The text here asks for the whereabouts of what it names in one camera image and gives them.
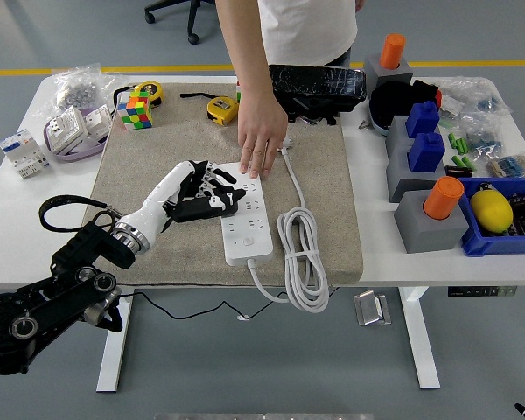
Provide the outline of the person's right hand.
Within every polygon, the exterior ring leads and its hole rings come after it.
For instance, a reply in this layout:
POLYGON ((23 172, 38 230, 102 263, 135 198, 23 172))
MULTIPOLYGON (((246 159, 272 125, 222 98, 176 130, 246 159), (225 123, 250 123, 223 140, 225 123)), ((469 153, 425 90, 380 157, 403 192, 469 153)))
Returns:
POLYGON ((243 101, 238 116, 240 172, 251 179, 267 177, 285 139, 287 115, 276 101, 243 101))

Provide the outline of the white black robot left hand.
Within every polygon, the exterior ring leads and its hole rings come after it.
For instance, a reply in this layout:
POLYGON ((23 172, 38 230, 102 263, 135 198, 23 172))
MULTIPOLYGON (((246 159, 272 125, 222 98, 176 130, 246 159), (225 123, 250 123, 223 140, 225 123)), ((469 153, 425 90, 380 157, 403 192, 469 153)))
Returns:
POLYGON ((126 222, 153 243, 171 223, 235 214, 246 196, 237 180, 210 161, 178 163, 126 222))

